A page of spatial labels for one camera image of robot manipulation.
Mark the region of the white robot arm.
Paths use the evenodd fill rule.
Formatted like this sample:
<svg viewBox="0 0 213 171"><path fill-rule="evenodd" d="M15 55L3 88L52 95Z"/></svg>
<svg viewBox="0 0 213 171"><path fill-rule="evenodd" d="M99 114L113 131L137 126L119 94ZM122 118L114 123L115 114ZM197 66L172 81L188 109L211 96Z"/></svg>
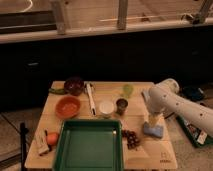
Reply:
<svg viewBox="0 0 213 171"><path fill-rule="evenodd" d="M179 90L179 84L171 78L152 85L148 89L147 109L153 115L167 109L213 137L213 109L180 97Z"/></svg>

